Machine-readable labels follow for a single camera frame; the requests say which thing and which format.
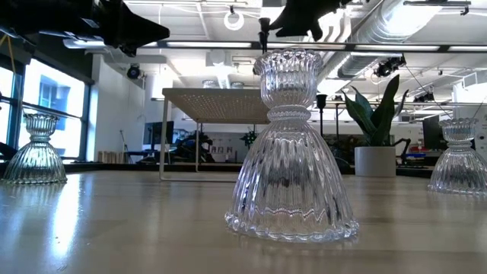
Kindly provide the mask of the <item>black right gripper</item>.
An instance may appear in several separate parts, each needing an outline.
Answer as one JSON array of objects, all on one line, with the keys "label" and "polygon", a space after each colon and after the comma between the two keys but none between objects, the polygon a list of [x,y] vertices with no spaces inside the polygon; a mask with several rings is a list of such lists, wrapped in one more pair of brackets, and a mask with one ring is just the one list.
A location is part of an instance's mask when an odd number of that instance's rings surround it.
[{"label": "black right gripper", "polygon": [[269,25],[270,30],[276,30],[277,37],[304,36],[311,32],[313,40],[323,37],[323,30],[319,19],[329,13],[336,13],[345,6],[342,0],[288,0],[285,8]]}]

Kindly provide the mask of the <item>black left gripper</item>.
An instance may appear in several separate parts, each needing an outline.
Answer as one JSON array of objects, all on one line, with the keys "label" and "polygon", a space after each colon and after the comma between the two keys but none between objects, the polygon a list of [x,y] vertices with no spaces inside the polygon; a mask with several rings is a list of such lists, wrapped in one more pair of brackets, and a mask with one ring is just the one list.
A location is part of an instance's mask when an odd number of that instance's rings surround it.
[{"label": "black left gripper", "polygon": [[137,48],[166,39],[170,30],[134,14],[122,0],[93,0],[92,16],[106,45],[135,57]]}]

